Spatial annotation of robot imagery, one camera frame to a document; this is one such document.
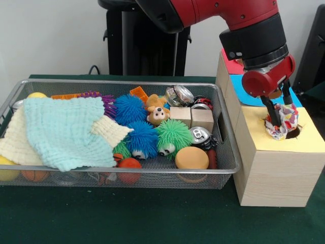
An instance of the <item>puffer ball toy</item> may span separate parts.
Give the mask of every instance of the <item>puffer ball toy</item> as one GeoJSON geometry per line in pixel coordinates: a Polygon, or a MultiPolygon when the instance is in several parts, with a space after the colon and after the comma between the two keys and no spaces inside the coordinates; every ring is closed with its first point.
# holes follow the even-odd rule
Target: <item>puffer ball toy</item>
{"type": "Polygon", "coordinates": [[[125,138],[126,147],[136,159],[150,159],[158,155],[158,131],[144,121],[136,121],[128,125],[134,129],[125,138]]]}
{"type": "Polygon", "coordinates": [[[113,105],[115,102],[113,95],[102,95],[98,91],[88,91],[86,93],[82,93],[78,96],[79,98],[97,98],[101,97],[104,103],[105,113],[107,117],[114,119],[116,116],[116,107],[113,105]]]}
{"type": "Polygon", "coordinates": [[[178,151],[190,146],[193,142],[191,131],[179,120],[162,121],[156,128],[158,131],[158,152],[160,156],[175,158],[178,151]]]}
{"type": "Polygon", "coordinates": [[[130,94],[123,95],[116,99],[114,105],[116,106],[115,121],[121,126],[147,119],[145,105],[138,97],[130,94]]]}
{"type": "Polygon", "coordinates": [[[126,142],[125,140],[121,141],[119,144],[117,144],[116,147],[113,149],[113,153],[115,154],[122,154],[124,159],[131,158],[131,153],[126,147],[126,142]]]}

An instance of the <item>light blue washcloth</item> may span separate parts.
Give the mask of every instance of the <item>light blue washcloth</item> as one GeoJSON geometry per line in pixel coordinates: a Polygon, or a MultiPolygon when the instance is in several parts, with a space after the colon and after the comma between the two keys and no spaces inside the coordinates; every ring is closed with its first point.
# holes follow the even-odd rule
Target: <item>light blue washcloth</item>
{"type": "Polygon", "coordinates": [[[83,166],[113,167],[112,147],[92,124],[104,114],[102,98],[24,101],[26,133],[44,165],[69,171],[83,166]]]}

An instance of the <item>purple spiky ball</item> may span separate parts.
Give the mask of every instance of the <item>purple spiky ball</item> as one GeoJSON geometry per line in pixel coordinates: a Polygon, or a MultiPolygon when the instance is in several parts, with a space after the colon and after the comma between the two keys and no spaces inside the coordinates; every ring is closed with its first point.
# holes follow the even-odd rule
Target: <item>purple spiky ball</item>
{"type": "Polygon", "coordinates": [[[98,91],[88,91],[86,93],[82,93],[79,98],[98,98],[101,97],[104,102],[105,113],[107,117],[111,119],[115,119],[116,117],[116,106],[114,106],[115,99],[113,95],[105,95],[103,96],[98,91]]]}

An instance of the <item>cream towel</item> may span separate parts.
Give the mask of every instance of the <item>cream towel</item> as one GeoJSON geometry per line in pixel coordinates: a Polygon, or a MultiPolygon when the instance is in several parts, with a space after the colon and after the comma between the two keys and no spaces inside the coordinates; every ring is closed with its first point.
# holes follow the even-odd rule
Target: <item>cream towel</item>
{"type": "Polygon", "coordinates": [[[98,121],[95,121],[91,129],[93,134],[101,135],[112,148],[116,147],[132,131],[133,129],[120,126],[117,122],[105,115],[98,121]]]}
{"type": "Polygon", "coordinates": [[[43,165],[41,158],[29,144],[23,106],[12,116],[5,137],[0,139],[0,155],[21,165],[43,165]]]}

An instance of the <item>wire mesh tray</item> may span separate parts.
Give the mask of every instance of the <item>wire mesh tray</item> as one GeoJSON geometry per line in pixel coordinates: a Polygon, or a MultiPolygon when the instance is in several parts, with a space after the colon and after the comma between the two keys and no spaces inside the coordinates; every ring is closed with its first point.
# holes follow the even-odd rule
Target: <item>wire mesh tray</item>
{"type": "MultiPolygon", "coordinates": [[[[221,90],[214,84],[178,83],[187,87],[195,96],[211,99],[213,104],[213,135],[219,144],[216,170],[176,169],[175,162],[167,157],[142,161],[142,169],[126,168],[78,168],[67,173],[46,166],[0,165],[1,174],[15,173],[12,181],[0,181],[8,186],[69,186],[69,187],[136,187],[178,189],[222,189],[233,173],[239,171],[241,158],[230,124],[229,115],[221,90]]],[[[103,95],[115,97],[128,94],[141,86],[147,94],[165,94],[168,82],[90,81],[90,80],[45,80],[28,79],[19,82],[0,108],[0,138],[6,132],[13,115],[12,105],[29,94],[41,92],[47,96],[77,94],[96,90],[103,95]]]]}

